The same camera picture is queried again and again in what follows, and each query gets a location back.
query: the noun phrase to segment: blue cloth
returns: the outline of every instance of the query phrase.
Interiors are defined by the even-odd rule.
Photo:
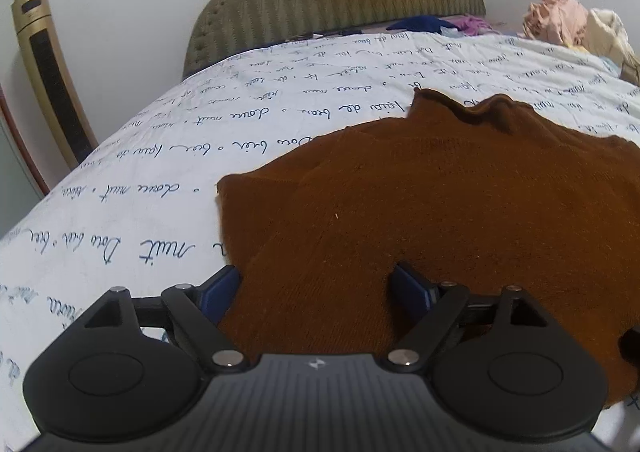
[[[388,26],[388,30],[409,30],[410,32],[431,32],[432,34],[439,34],[440,27],[455,28],[453,25],[442,19],[438,19],[436,16],[414,16],[412,18],[402,19],[397,23]]]

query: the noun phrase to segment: white logo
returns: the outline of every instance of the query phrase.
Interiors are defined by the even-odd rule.
[[[326,365],[326,362],[322,360],[322,358],[316,358],[315,360],[307,362],[307,364],[309,364],[309,367],[313,367],[316,371],[318,371],[318,369],[321,369]]]

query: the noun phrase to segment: bed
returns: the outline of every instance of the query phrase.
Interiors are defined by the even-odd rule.
[[[185,80],[105,140],[0,240],[0,441],[36,435],[21,384],[35,357],[99,295],[157,295],[225,264],[216,183],[314,137],[406,114],[415,87],[465,105],[496,93],[558,124],[640,145],[640,89],[598,57],[500,35],[395,32],[284,42],[416,14],[483,14],[482,0],[212,0]],[[157,331],[145,330],[161,337]],[[596,434],[637,448],[637,398]]]

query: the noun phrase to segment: brown garment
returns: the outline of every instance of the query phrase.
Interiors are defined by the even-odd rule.
[[[640,322],[640,149],[560,127],[496,95],[465,108],[417,90],[406,119],[318,137],[220,180],[244,281],[221,329],[260,352],[384,352],[409,328],[386,297],[405,259],[474,293],[528,289],[636,385],[617,340]]]

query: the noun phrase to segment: triangular cutout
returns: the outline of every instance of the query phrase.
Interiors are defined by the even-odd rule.
[[[122,313],[120,313],[120,303],[115,300],[107,301],[104,305],[91,317],[84,327],[114,327],[122,324]]]
[[[514,326],[546,327],[546,320],[524,299],[513,301],[511,324]]]

